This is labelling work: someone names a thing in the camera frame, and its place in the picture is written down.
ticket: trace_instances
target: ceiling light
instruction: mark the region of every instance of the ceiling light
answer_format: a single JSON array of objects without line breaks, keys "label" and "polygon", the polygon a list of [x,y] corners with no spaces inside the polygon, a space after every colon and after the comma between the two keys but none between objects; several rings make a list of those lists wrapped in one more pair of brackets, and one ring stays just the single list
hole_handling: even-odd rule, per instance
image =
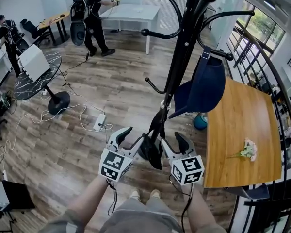
[{"label": "ceiling light", "polygon": [[264,3],[273,10],[276,10],[276,4],[272,0],[264,0]]}]

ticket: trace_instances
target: wooden floor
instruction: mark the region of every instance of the wooden floor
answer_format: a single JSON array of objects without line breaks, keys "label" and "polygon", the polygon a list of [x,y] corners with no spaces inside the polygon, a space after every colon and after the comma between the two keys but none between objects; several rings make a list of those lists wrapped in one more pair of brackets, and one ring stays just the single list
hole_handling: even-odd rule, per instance
[{"label": "wooden floor", "polygon": [[[210,44],[209,32],[202,38]],[[152,39],[150,55],[145,54],[146,38],[138,32],[106,32],[107,44],[116,48],[116,53],[102,58],[90,57],[81,66],[68,71],[68,83],[76,91],[88,99],[94,106],[105,110],[106,123],[113,124],[112,132],[127,126],[133,126],[127,137],[128,144],[133,143],[142,133],[147,133],[154,115],[158,112],[163,95],[156,93],[146,82],[150,77],[158,88],[165,86],[168,70],[173,56],[175,39]],[[43,51],[59,51],[63,56],[61,70],[81,63],[85,59],[85,47],[76,47],[68,41],[59,47],[43,47]],[[197,45],[185,73],[184,81],[191,78],[201,48]],[[1,89],[13,90],[14,73],[10,74]],[[62,85],[64,79],[59,76],[49,86],[54,92],[71,91]],[[41,112],[47,109],[49,100],[41,100],[40,93],[30,101],[18,102],[13,115],[7,113],[8,124],[2,128],[5,144],[10,139],[12,144],[19,120],[26,114],[32,115],[35,121],[40,119]],[[85,103],[81,97],[71,95],[71,104]],[[83,106],[68,109],[54,120],[34,124],[29,116],[25,117],[17,130],[16,145],[13,150],[7,149],[5,169],[9,181],[25,183],[30,191],[36,209],[22,215],[13,213],[18,223],[13,226],[14,232],[32,233],[61,214],[67,204],[97,175],[102,150],[105,146],[105,133],[93,133],[83,130],[79,114]],[[92,129],[99,112],[88,107],[82,116],[84,126]],[[206,131],[197,131],[192,124],[194,115],[182,115],[166,123],[166,138],[172,146],[177,147],[174,131],[185,134],[194,141],[196,151],[202,155],[206,163]],[[174,210],[179,221],[184,209],[183,196],[169,183],[170,167],[166,159],[162,160],[163,171],[137,158],[132,169],[117,186],[118,204],[126,200],[133,187],[142,191],[145,202],[153,189],[162,192],[162,199]],[[217,222],[228,228],[234,209],[235,196],[220,189],[205,189],[204,198],[211,208]],[[108,219],[107,210],[113,202],[113,192],[108,188],[97,213],[94,215],[86,232],[98,232]],[[0,221],[0,229],[7,228],[7,219]]]}]

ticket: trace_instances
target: black pants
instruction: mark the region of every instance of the black pants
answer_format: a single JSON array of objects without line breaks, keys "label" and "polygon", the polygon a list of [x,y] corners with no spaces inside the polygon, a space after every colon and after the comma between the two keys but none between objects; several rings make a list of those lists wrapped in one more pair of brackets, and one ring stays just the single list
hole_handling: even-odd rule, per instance
[{"label": "black pants", "polygon": [[102,23],[101,21],[93,22],[93,23],[86,23],[86,35],[85,35],[85,45],[90,52],[95,51],[95,47],[93,46],[92,36],[96,39],[99,47],[101,48],[102,52],[106,52],[108,47],[106,45],[105,36],[103,34]]},{"label": "black pants", "polygon": [[20,75],[20,69],[19,69],[19,66],[18,66],[18,63],[17,63],[17,56],[20,56],[21,55],[21,52],[18,51],[16,49],[16,46],[11,46],[9,49],[7,48],[7,54],[8,54],[8,57],[9,57],[9,60],[12,64],[12,67],[14,69],[14,72],[16,74],[16,77],[18,78],[19,75]]}]

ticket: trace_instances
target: person holding device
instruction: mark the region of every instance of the person holding device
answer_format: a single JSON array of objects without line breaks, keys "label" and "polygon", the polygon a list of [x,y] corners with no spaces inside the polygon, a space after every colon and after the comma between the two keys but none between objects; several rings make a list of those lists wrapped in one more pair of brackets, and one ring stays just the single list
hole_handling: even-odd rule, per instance
[{"label": "person holding device", "polygon": [[17,50],[16,44],[13,41],[12,31],[18,31],[15,22],[13,20],[6,20],[4,15],[0,15],[0,49],[5,44],[6,52],[9,60],[12,64],[16,77],[20,75],[20,69],[17,63],[17,56],[21,55],[21,52]]},{"label": "person holding device", "polygon": [[114,7],[117,5],[116,2],[107,0],[87,0],[90,7],[90,14],[88,18],[85,19],[86,33],[85,33],[85,45],[90,51],[90,56],[96,54],[97,48],[93,46],[92,36],[96,39],[99,47],[101,48],[101,56],[105,57],[107,55],[115,53],[115,49],[110,49],[106,45],[106,40],[104,37],[101,18],[99,17],[99,9],[101,5]]},{"label": "person holding device", "polygon": [[[48,223],[39,233],[83,233],[86,225],[95,214],[108,186],[115,191],[114,212],[102,226],[100,233],[183,233],[183,215],[185,211],[188,213],[193,233],[226,233],[216,223],[214,216],[198,190],[198,186],[194,186],[194,183],[201,181],[200,176],[198,179],[194,179],[194,175],[198,172],[192,173],[193,167],[198,166],[197,162],[200,163],[201,161],[201,159],[199,160],[200,156],[196,156],[195,152],[192,152],[191,141],[178,133],[177,140],[186,141],[190,146],[189,148],[185,150],[182,148],[180,149],[182,153],[176,153],[166,141],[162,143],[162,147],[170,160],[169,162],[173,167],[172,170],[177,166],[176,168],[182,171],[182,177],[190,177],[190,181],[188,179],[184,181],[182,178],[179,179],[174,171],[170,175],[174,176],[179,183],[183,180],[185,184],[188,184],[182,186],[182,193],[187,195],[185,197],[186,206],[182,213],[182,227],[178,224],[172,210],[161,200],[161,194],[158,190],[152,191],[150,199],[144,205],[140,202],[139,191],[135,189],[129,199],[115,210],[117,193],[114,182],[118,182],[129,170],[133,157],[145,139],[144,136],[141,136],[130,149],[119,148],[119,145],[131,130],[132,127],[127,127],[111,135],[101,156],[98,171],[100,175],[89,184],[81,195],[68,205],[62,216]],[[190,168],[189,172],[182,170],[179,161],[186,163],[187,167]]]}]

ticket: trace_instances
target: power strip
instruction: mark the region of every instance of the power strip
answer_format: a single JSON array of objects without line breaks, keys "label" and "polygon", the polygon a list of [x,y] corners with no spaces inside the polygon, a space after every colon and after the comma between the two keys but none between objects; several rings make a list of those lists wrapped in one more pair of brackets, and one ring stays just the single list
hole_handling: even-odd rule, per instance
[{"label": "power strip", "polygon": [[105,120],[106,120],[106,115],[100,114],[94,125],[94,130],[101,131],[101,126],[99,126],[99,124],[104,125]]}]

